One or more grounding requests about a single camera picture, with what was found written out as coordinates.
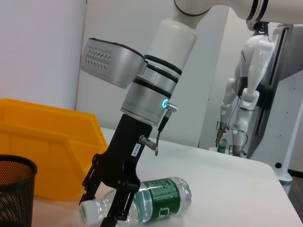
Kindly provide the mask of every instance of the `plastic water bottle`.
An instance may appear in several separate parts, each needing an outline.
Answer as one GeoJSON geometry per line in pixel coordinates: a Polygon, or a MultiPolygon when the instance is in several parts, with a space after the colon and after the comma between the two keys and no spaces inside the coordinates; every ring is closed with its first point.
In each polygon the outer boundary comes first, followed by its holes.
{"type": "MultiPolygon", "coordinates": [[[[109,212],[116,190],[111,190],[101,200],[84,201],[80,204],[80,217],[84,226],[101,224],[109,212]]],[[[187,210],[191,204],[191,191],[181,178],[169,177],[141,183],[129,210],[126,221],[117,226],[138,225],[166,218],[187,210]]]]}
{"type": "Polygon", "coordinates": [[[218,149],[217,151],[220,153],[225,154],[226,146],[227,146],[227,134],[223,133],[221,139],[219,140],[218,149]]]}

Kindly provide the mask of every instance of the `mesh trash can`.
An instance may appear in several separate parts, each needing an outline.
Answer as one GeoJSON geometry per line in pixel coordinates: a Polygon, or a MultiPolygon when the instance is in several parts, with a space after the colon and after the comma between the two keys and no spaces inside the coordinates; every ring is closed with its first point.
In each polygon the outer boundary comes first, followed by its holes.
{"type": "Polygon", "coordinates": [[[36,173],[29,159],[0,155],[0,227],[31,227],[36,173]]]}

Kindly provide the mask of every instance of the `white humanoid robot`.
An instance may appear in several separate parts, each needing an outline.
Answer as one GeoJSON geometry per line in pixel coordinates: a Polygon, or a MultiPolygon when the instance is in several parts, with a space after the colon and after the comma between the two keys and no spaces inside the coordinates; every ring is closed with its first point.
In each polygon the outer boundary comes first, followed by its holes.
{"type": "Polygon", "coordinates": [[[216,143],[218,143],[222,133],[229,129],[229,120],[233,112],[232,103],[238,96],[239,108],[231,128],[232,154],[234,156],[246,154],[244,145],[248,140],[248,124],[259,98],[259,92],[256,89],[267,71],[274,51],[274,44],[268,36],[268,22],[247,21],[247,26],[250,31],[255,31],[255,33],[244,44],[234,78],[230,78],[227,82],[224,101],[221,105],[220,128],[216,139],[216,143]]]}

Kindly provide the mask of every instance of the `blue led light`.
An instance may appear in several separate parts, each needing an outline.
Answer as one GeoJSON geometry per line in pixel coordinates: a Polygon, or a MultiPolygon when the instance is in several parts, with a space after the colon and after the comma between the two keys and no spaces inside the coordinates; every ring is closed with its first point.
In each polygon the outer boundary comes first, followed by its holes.
{"type": "Polygon", "coordinates": [[[165,109],[166,108],[166,104],[169,102],[169,99],[165,99],[162,103],[162,107],[165,109]]]}

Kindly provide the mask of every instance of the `yellow plastic bin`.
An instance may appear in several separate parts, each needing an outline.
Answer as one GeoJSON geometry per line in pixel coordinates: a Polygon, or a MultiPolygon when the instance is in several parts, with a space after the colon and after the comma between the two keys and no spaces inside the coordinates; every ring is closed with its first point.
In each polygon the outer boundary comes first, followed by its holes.
{"type": "Polygon", "coordinates": [[[82,193],[93,156],[106,149],[93,114],[0,99],[0,154],[36,163],[35,196],[61,201],[82,193]]]}

